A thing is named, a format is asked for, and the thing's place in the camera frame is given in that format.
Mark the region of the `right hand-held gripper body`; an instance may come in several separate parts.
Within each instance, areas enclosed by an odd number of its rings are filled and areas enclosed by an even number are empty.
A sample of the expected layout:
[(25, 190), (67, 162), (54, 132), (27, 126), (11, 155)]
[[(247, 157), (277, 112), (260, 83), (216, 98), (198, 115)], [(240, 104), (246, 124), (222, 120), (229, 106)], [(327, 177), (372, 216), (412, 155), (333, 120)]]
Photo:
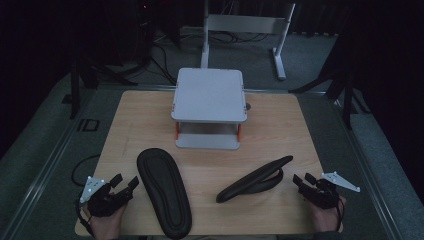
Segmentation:
[(360, 192), (359, 186), (353, 185), (351, 182), (340, 176), (337, 172), (322, 173), (321, 178), (317, 179), (315, 185), (311, 185), (302, 179), (304, 187), (299, 188), (298, 192), (309, 202), (322, 209), (331, 209), (338, 206), (340, 198), (337, 187), (343, 187), (354, 192)]

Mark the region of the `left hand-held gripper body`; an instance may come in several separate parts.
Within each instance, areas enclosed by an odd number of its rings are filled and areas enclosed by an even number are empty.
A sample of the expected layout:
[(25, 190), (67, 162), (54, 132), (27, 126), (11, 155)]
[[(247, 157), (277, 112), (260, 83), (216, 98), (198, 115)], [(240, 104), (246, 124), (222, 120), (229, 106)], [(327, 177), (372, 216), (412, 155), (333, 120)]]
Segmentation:
[(92, 216), (111, 216), (132, 199), (132, 191), (128, 186), (114, 194), (111, 194), (111, 189), (110, 181), (88, 176), (79, 203), (86, 204)]

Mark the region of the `black slipper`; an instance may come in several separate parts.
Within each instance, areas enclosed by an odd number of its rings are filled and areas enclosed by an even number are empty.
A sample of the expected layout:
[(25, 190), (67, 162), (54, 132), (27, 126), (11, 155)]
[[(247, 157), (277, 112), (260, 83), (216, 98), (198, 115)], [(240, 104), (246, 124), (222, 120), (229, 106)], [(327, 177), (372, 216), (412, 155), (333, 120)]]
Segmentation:
[(291, 162), (291, 155), (271, 161), (222, 190), (216, 197), (217, 203), (224, 203), (236, 196), (256, 194), (274, 188), (283, 177), (283, 166)]
[(160, 148), (143, 150), (137, 169), (163, 233), (172, 240), (185, 238), (192, 228), (192, 212), (179, 168)]

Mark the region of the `white two-tier shoe rack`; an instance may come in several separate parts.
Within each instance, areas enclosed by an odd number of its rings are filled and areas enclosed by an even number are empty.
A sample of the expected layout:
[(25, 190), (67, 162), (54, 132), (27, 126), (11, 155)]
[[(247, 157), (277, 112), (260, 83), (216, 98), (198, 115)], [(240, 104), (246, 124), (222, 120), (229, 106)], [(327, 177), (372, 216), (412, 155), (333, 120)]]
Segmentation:
[(181, 68), (171, 117), (179, 148), (236, 150), (247, 120), (239, 70)]

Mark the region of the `person's right hand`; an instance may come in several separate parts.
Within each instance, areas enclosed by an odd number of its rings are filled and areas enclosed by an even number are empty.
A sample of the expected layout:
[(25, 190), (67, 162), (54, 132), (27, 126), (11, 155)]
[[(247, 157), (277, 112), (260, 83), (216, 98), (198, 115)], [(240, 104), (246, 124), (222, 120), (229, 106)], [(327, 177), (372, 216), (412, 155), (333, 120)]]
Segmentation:
[(338, 206), (331, 209), (322, 209), (310, 203), (311, 218), (316, 232), (338, 231), (344, 218), (346, 199), (341, 196)]

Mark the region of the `person's left hand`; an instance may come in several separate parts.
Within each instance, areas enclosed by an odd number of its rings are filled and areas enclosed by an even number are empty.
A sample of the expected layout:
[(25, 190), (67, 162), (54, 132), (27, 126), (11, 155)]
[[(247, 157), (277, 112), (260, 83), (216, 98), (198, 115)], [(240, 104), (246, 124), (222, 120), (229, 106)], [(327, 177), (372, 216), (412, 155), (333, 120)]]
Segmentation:
[(90, 227), (96, 240), (118, 240), (121, 232), (122, 217), (126, 205), (116, 210), (111, 216), (96, 217), (89, 220)]

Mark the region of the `black floor tape mark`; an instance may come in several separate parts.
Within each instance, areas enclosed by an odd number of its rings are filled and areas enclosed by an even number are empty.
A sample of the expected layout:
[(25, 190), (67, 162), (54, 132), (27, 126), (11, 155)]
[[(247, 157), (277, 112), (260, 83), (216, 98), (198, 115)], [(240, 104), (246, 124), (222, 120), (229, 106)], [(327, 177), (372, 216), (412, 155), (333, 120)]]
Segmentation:
[(98, 130), (100, 121), (96, 119), (81, 119), (77, 130), (79, 132), (95, 132)]

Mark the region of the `black metal stand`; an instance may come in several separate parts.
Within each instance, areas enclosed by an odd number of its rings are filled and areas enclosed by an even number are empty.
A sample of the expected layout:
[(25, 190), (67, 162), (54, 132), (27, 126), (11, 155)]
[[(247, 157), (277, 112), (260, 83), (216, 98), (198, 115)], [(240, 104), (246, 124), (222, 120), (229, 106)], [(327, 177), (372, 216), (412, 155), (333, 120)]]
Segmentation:
[(332, 83), (325, 91), (324, 95), (333, 102), (336, 102), (338, 97), (342, 96), (342, 120), (345, 126), (351, 130), (352, 126), (350, 115), (351, 111), (353, 110), (352, 101), (355, 100), (359, 105), (359, 108), (365, 113), (369, 113), (369, 110), (365, 108), (365, 106), (359, 101), (357, 95), (354, 93), (353, 70), (348, 66), (339, 67), (324, 74), (320, 73), (315, 80), (301, 87), (291, 89), (289, 90), (289, 93), (305, 93), (328, 80), (331, 80)]
[(114, 80), (117, 82), (126, 85), (126, 86), (136, 86), (135, 82), (131, 82), (129, 80), (126, 80), (124, 77), (120, 76), (118, 73), (113, 72), (111, 69), (106, 67), (105, 65), (102, 65), (90, 58), (87, 57), (81, 57), (81, 58), (75, 58), (71, 62), (71, 70), (70, 70), (70, 83), (71, 83), (71, 93), (68, 95), (68, 102), (71, 104), (71, 114), (70, 118), (74, 119), (80, 109), (80, 87), (79, 87), (79, 81), (82, 77), (82, 67), (95, 67), (102, 72), (105, 72), (107, 75), (111, 76)]

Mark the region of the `white metal stand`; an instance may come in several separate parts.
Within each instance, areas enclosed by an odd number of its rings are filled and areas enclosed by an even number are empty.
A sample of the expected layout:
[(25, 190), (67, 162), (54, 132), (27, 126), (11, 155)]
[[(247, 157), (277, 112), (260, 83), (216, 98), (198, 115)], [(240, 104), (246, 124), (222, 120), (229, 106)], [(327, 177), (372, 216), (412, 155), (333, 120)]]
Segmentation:
[(209, 32), (226, 31), (240, 33), (274, 34), (279, 36), (279, 42), (272, 49), (272, 59), (279, 80), (287, 78), (284, 61), (281, 56), (286, 36), (291, 24), (296, 4), (289, 3), (285, 16), (261, 17), (242, 15), (220, 15), (209, 12), (209, 0), (204, 0), (203, 14), (203, 48), (201, 54), (201, 68), (207, 68), (209, 64)]

